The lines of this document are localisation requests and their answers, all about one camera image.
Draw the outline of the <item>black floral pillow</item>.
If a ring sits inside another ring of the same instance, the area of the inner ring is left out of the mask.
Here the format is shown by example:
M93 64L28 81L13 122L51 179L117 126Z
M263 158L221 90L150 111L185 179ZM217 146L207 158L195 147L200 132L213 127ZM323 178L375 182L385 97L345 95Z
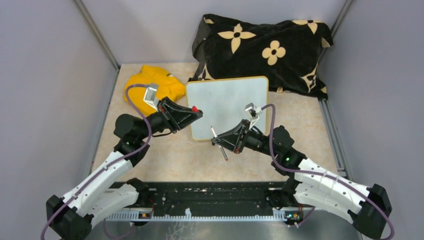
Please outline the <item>black floral pillow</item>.
M192 43L198 67L191 81L264 76L271 92L328 99L319 56L333 45L329 26L317 20L253 24L205 14Z

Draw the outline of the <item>yellow-framed whiteboard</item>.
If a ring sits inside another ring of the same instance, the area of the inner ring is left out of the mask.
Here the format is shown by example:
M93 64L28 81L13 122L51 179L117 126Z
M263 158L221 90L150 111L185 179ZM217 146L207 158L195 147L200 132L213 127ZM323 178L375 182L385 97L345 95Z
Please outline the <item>yellow-framed whiteboard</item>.
M219 135L249 119L246 105L262 107L268 103L269 80L265 76L191 81L186 84L187 105L203 112L190 125L195 141L213 138L211 127Z

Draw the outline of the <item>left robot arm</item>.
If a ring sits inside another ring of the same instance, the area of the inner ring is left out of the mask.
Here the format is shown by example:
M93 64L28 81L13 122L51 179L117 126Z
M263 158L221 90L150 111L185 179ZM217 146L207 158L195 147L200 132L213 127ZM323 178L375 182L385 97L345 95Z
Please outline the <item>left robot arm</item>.
M118 188L112 185L146 156L155 133L169 130L175 134L202 117L202 110L178 105L168 97L161 99L157 112L149 116L121 114L113 132L119 142L105 161L62 197L52 195L47 200L48 226L63 240L84 240L114 212L134 204L146 206L150 193L141 180L130 179Z

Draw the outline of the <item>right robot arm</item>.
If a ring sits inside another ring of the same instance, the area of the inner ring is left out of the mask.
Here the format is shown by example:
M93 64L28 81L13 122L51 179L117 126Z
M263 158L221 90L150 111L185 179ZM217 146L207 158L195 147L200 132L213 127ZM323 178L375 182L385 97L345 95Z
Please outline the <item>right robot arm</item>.
M274 156L271 165L288 177L281 193L287 206L299 203L318 207L346 220L370 239L383 238L392 212L386 189L376 183L373 186L356 183L321 167L293 148L294 140L284 126L264 135L243 119L233 129L215 134L211 142L235 154L248 148Z

